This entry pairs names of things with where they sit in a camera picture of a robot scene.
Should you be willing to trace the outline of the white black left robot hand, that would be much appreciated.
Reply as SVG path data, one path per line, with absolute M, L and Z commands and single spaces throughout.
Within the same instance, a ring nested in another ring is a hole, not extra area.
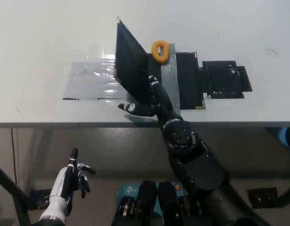
M 66 218 L 72 211 L 74 191 L 80 190 L 82 198 L 90 192 L 87 173 L 95 175 L 96 171 L 87 164 L 78 163 L 77 157 L 78 149 L 73 148 L 67 166 L 56 177 L 49 195 L 49 205 L 42 213 L 40 223 L 65 226 Z

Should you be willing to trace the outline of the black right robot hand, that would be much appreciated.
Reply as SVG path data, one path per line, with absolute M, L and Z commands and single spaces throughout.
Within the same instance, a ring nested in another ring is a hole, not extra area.
M 118 108 L 136 116 L 157 116 L 161 129 L 164 129 L 173 121 L 181 121 L 182 117 L 174 111 L 162 83 L 153 75 L 147 75 L 147 80 L 149 83 L 149 104 L 121 103 Z

